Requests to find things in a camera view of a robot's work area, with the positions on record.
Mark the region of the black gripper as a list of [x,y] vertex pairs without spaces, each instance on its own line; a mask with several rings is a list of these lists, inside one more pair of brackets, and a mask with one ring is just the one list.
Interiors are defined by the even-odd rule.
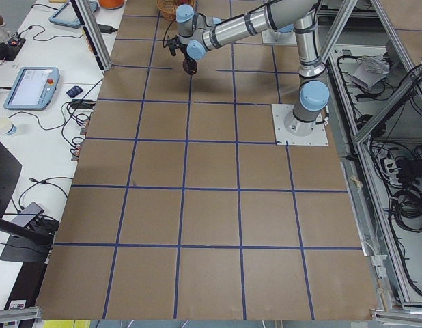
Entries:
[[187,45],[180,44],[180,51],[184,55],[184,60],[185,59],[187,59],[187,60],[193,60],[193,58],[187,53]]

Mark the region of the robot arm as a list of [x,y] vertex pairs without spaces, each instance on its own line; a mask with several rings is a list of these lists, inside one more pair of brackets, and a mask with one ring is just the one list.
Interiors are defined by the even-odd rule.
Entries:
[[197,61],[207,52],[251,36],[260,35],[266,45],[296,45],[299,94],[284,125],[289,133],[305,137],[318,125],[317,118],[330,98],[325,60],[318,46],[319,8],[319,1],[267,1],[244,14],[221,20],[182,4],[175,13],[178,33],[166,41],[166,46],[172,55],[182,52],[184,71],[194,75]]

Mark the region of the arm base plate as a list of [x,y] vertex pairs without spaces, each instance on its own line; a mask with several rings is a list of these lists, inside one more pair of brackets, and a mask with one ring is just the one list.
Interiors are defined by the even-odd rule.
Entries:
[[309,123],[298,121],[293,108],[292,104],[271,104],[275,143],[281,146],[328,146],[328,107],[324,118],[319,113],[316,120]]

